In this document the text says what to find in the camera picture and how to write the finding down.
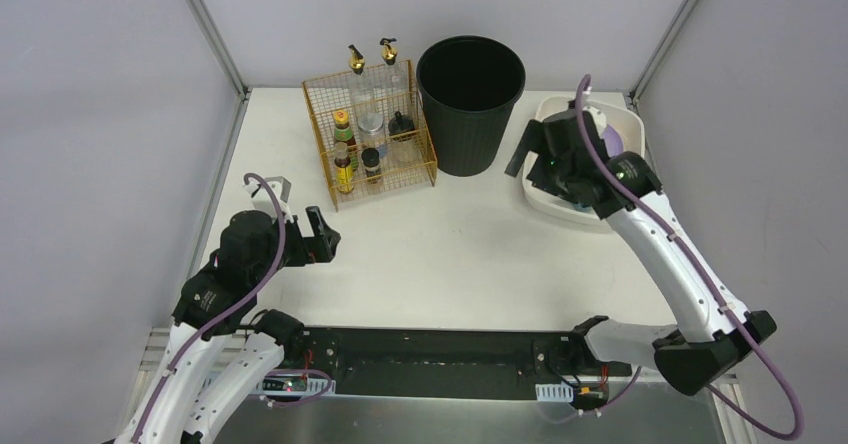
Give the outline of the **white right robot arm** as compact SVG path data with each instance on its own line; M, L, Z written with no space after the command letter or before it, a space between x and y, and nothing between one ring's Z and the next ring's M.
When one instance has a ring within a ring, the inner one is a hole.
M528 122L506 168L533 188L591 207L630 247L675 318L665 326L595 316L569 334L588 359L657 370L692 396L744 360L751 335L762 343L776 330L765 310L751 311L702 263L680 227L662 185L632 151L609 156L593 116L574 109Z

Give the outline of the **clear oil dispenser bottle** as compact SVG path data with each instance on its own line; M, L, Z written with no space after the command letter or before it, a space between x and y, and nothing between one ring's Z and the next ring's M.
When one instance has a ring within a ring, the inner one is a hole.
M354 114L359 121L376 113L373 85L365 72L366 60L354 44L348 46L350 58L348 66L352 72L349 79L349 92Z

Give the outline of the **purple plate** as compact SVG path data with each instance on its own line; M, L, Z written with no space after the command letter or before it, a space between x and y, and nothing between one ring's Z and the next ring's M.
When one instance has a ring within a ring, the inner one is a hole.
M609 157L615 157L624 151L624 142L618 131L607 125L601 133L601 139Z

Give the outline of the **small black spice jar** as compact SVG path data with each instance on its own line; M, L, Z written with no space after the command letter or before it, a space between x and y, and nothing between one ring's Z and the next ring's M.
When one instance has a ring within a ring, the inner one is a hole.
M361 153L361 164L364 167L366 182L377 185L382 179L382 168L379 151L366 147Z

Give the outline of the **blue mug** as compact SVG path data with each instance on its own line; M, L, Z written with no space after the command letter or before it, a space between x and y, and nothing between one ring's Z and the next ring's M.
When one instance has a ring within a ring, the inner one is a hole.
M584 204L581 204L581 203L573 203L572 207L578 212L583 212L583 213L593 213L594 212L594 210L591 206L584 205Z

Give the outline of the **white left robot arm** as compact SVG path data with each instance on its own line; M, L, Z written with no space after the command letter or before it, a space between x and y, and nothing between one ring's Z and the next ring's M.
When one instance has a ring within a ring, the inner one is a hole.
M213 365L279 270L331 262L341 241L317 206L297 219L261 210L234 215L209 261L183 286L165 354L118 443L211 443L263 378L293 353L298 319L267 310L239 354L214 379Z

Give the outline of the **gold wire basket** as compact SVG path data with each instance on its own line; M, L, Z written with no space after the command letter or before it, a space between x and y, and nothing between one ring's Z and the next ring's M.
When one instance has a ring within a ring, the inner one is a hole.
M325 75L301 88L336 209L436 184L437 158L411 61Z

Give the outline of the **black lid spice jar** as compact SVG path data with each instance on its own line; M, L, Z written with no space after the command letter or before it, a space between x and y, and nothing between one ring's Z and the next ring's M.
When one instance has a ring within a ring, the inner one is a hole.
M420 158L418 130L413 119L395 111L388 125L390 153L399 166L408 167Z

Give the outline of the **small yellow label bottle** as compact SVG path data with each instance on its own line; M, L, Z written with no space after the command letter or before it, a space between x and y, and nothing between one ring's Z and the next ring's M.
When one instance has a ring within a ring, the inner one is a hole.
M334 145L333 158L336 172L336 188L342 194L350 194L354 190L354 170L348 145L344 142L337 142Z

